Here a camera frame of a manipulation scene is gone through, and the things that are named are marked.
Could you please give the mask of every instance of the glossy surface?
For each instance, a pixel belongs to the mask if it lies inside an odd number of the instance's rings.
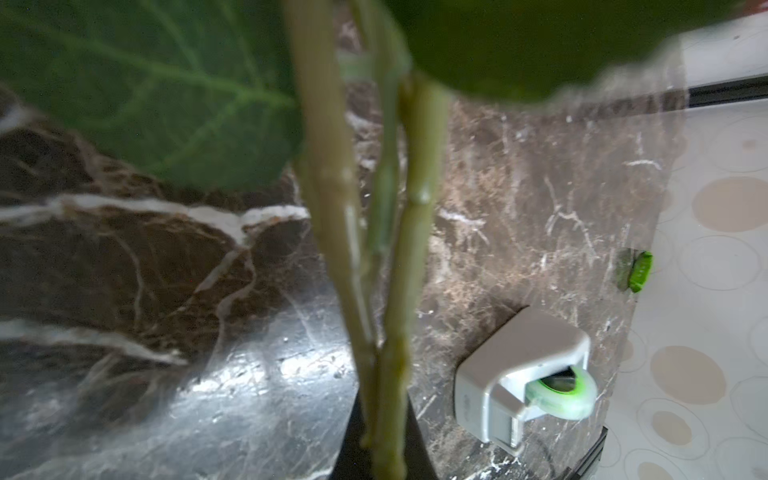
[[[633,91],[680,84],[678,65]],[[609,83],[598,99],[626,87]],[[348,90],[364,202],[375,98]],[[617,279],[627,248],[650,246],[678,148],[677,114],[642,114],[658,107],[650,99],[453,104],[409,390],[440,478],[549,480],[598,437],[634,309]],[[357,385],[309,222],[291,220],[303,210],[259,210],[299,206],[292,180],[239,196],[171,190],[41,129],[0,137],[2,314],[119,332],[190,365],[3,343],[0,476],[324,478]],[[637,163],[648,159],[660,170]],[[515,460],[458,427],[451,391],[459,362],[524,305],[591,336],[599,398],[582,422],[532,422]]]

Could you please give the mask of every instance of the black plant pot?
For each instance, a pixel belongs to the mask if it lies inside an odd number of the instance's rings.
[[[368,450],[360,448],[360,437],[365,425],[360,408],[360,395],[355,398],[352,415],[346,426],[339,458],[329,480],[369,480],[371,476],[371,455]],[[406,421],[406,465],[408,480],[437,480],[437,474],[429,461],[429,454],[424,446],[419,422],[413,412],[411,399],[408,399],[408,420]]]

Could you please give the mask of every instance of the green clip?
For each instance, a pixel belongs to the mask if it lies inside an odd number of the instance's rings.
[[[654,266],[654,256],[651,252],[641,252],[632,264],[632,271],[629,274],[629,287],[637,293],[643,289],[650,269]]]

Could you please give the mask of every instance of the tile floor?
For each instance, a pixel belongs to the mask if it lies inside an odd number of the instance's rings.
[[[599,480],[768,480],[768,100],[688,112]]]

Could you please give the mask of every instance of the leaf vein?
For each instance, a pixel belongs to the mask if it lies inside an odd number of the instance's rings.
[[[172,19],[172,17],[169,14],[163,12],[153,0],[141,0],[141,6],[150,12],[152,16],[154,16],[157,20],[157,23],[159,23],[161,27],[163,27],[163,29],[166,31],[166,33],[170,35],[176,46],[179,48],[181,54],[189,62],[192,69],[199,72],[204,71],[203,65],[200,63],[200,59],[197,58],[197,54],[194,52],[194,50],[190,48],[189,44],[187,43],[187,39],[184,38],[184,34],[182,33],[181,28],[176,25],[176,22]]]
[[[296,102],[292,97],[282,92],[253,88],[228,78],[221,78],[203,72],[195,72],[175,67],[159,61],[148,60],[139,55],[134,55],[118,48],[105,45],[100,41],[86,41],[83,38],[64,33],[48,25],[32,22],[27,18],[24,18],[23,15],[19,15],[12,11],[10,8],[0,7],[0,15],[16,25],[20,25],[23,28],[27,28],[30,31],[50,40],[57,41],[70,48],[89,51],[92,54],[109,58],[118,64],[128,65],[138,70],[155,74],[158,77],[169,78],[189,85],[210,88],[212,90],[234,93],[244,100],[260,101],[276,107],[293,107],[296,105]]]
[[[256,87],[263,87],[263,82],[259,77],[259,71],[256,68],[256,63],[253,61],[253,56],[251,55],[250,49],[248,48],[248,42],[245,39],[243,30],[237,23],[237,19],[234,12],[232,11],[232,8],[223,0],[218,0],[217,4],[221,10],[221,15],[223,15],[224,19],[227,20],[227,23],[230,24],[232,32],[235,34],[235,38],[237,39],[237,47],[240,49],[240,53],[243,54],[243,63],[245,64],[246,70],[248,70],[248,75],[250,76],[253,85]]]
[[[131,114],[140,111],[149,95],[160,82],[157,77],[147,77],[133,90],[132,95],[115,112],[104,118],[82,118],[82,123],[90,128],[107,130],[123,123]]]
[[[224,105],[213,118],[209,119],[192,132],[192,135],[189,136],[186,143],[182,145],[180,149],[166,155],[166,157],[160,161],[158,170],[166,171],[173,167],[179,160],[193,152],[195,148],[208,139],[212,133],[218,131],[225,121],[249,103],[248,98],[237,97]]]

